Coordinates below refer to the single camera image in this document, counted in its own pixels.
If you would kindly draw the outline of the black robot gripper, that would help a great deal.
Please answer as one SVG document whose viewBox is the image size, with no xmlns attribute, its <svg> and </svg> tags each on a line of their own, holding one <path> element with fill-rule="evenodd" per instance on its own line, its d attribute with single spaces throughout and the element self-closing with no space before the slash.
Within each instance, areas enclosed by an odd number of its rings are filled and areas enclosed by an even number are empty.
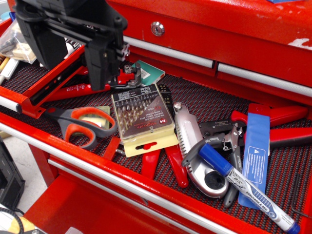
<svg viewBox="0 0 312 234">
<path fill-rule="evenodd" d="M 117 75 L 128 45 L 124 16 L 104 0 L 17 0 L 14 6 L 20 30 L 38 61 L 48 70 L 67 55 L 64 38 L 85 46 L 91 82 Z"/>
</svg>

